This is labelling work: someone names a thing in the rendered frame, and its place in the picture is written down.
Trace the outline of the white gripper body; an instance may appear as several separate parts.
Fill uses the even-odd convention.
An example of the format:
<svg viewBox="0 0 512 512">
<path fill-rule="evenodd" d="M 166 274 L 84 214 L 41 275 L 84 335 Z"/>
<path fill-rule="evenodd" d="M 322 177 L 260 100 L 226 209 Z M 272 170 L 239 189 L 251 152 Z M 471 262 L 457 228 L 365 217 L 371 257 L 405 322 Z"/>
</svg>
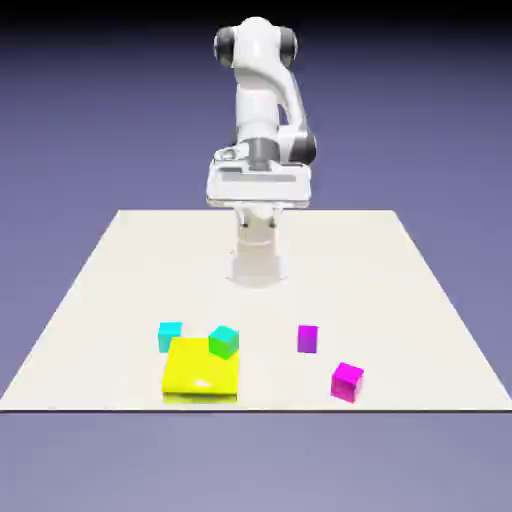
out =
<svg viewBox="0 0 512 512">
<path fill-rule="evenodd" d="M 206 183 L 207 202 L 216 207 L 271 204 L 304 208 L 311 200 L 307 165 L 269 162 L 269 170 L 251 170 L 246 160 L 212 161 Z"/>
</svg>

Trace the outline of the large yellow box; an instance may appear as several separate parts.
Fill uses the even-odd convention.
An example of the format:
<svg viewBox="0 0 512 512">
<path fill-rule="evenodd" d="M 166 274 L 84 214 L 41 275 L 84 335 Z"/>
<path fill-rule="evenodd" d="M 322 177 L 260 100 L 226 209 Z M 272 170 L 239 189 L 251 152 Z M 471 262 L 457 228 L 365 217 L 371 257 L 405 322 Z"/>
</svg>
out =
<svg viewBox="0 0 512 512">
<path fill-rule="evenodd" d="M 210 351 L 207 338 L 171 341 L 161 384 L 166 402 L 236 402 L 238 381 L 238 350 L 225 359 Z"/>
</svg>

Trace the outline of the small cyan cube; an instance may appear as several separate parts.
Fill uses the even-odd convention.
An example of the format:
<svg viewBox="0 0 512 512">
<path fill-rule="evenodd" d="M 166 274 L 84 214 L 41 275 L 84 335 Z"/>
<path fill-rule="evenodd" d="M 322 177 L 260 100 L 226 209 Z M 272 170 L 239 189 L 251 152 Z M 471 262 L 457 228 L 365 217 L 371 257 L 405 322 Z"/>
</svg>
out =
<svg viewBox="0 0 512 512">
<path fill-rule="evenodd" d="M 181 322 L 161 322 L 158 329 L 158 348 L 160 353 L 167 353 L 174 338 L 181 336 Z"/>
</svg>

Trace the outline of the small magenta cube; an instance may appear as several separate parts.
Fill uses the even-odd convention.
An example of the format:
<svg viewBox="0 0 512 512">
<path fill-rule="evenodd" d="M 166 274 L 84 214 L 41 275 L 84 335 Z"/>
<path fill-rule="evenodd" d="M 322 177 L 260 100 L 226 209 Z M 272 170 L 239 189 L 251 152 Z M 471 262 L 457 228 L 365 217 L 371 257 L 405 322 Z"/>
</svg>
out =
<svg viewBox="0 0 512 512">
<path fill-rule="evenodd" d="M 364 370 L 340 362 L 331 376 L 331 395 L 349 403 L 356 401 L 362 385 Z"/>
</svg>

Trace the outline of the small purple cube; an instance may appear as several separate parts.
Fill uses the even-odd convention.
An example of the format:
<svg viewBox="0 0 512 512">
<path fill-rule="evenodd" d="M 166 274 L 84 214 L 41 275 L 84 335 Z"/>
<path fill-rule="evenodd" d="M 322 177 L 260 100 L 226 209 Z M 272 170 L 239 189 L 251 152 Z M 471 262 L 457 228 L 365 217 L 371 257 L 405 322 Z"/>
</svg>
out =
<svg viewBox="0 0 512 512">
<path fill-rule="evenodd" d="M 318 331 L 316 325 L 298 326 L 297 331 L 297 351 L 299 353 L 314 354 L 317 352 Z"/>
</svg>

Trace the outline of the small green cube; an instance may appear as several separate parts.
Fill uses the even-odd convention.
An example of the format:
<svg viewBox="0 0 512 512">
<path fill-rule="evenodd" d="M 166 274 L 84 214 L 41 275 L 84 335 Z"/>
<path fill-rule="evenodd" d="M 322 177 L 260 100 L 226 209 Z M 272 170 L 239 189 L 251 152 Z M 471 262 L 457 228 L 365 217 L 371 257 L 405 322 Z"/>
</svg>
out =
<svg viewBox="0 0 512 512">
<path fill-rule="evenodd" d="M 209 351 L 224 359 L 230 359 L 239 349 L 239 332 L 219 325 L 208 336 Z"/>
</svg>

